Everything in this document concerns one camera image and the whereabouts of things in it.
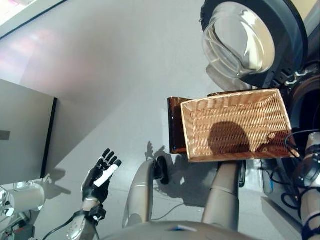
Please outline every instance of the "black foot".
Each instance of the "black foot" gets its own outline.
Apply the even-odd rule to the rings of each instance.
[[[243,160],[241,163],[241,168],[240,168],[239,188],[243,188],[245,186],[246,169],[247,169],[247,162],[246,162],[246,160]]]
[[[156,180],[160,180],[163,185],[167,185],[169,183],[168,176],[168,166],[167,161],[164,156],[159,156],[156,159],[156,166],[154,169],[154,178]]]

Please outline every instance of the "brown wicker tray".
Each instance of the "brown wicker tray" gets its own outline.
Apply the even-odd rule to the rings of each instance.
[[[190,100],[181,109],[190,162],[291,156],[284,146],[291,124],[278,89]]]

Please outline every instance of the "black cable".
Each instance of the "black cable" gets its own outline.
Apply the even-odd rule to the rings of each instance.
[[[303,159],[299,156],[296,156],[289,148],[288,146],[288,139],[294,135],[297,134],[303,134],[303,133],[311,133],[311,132],[319,132],[320,129],[311,129],[311,130],[302,130],[302,131],[296,131],[294,133],[289,134],[288,136],[286,136],[286,138],[284,139],[284,146],[286,147],[286,149],[297,159],[299,159],[300,161],[302,161]]]
[[[2,188],[3,190],[5,190],[6,192],[8,192],[7,189],[5,189],[5,188],[4,188],[3,186],[1,186],[1,185],[0,185],[0,188]]]
[[[97,232],[96,226],[95,226],[95,225],[92,225],[92,227],[93,227],[94,233],[95,233],[95,235],[96,235],[96,238],[97,238],[98,240],[100,240],[100,237],[99,237],[99,234],[98,234],[98,232]]]
[[[178,205],[176,205],[175,207],[173,207],[170,211],[168,211],[165,215],[159,217],[159,218],[156,218],[156,219],[152,219],[152,221],[158,221],[158,220],[161,220],[163,219],[164,217],[168,216],[173,210],[175,210],[176,208],[182,206],[182,205],[185,205],[184,203],[180,203]]]
[[[47,239],[51,234],[55,233],[56,231],[64,228],[65,226],[67,226],[68,224],[70,224],[73,220],[74,220],[75,216],[73,215],[68,221],[66,221],[64,224],[62,224],[61,226],[58,226],[57,228],[53,229],[51,232],[49,232],[47,235],[44,236],[44,238],[42,240]]]

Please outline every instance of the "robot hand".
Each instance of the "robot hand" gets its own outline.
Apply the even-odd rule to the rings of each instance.
[[[98,159],[96,165],[88,172],[81,191],[82,200],[96,198],[102,204],[108,197],[108,188],[112,174],[122,162],[114,156],[115,153],[108,148]]]

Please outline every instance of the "white cylinder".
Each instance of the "white cylinder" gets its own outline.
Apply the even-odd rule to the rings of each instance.
[[[8,190],[6,201],[12,206],[5,213],[8,217],[28,210],[39,211],[45,203],[45,192],[42,186],[33,183],[25,188]]]

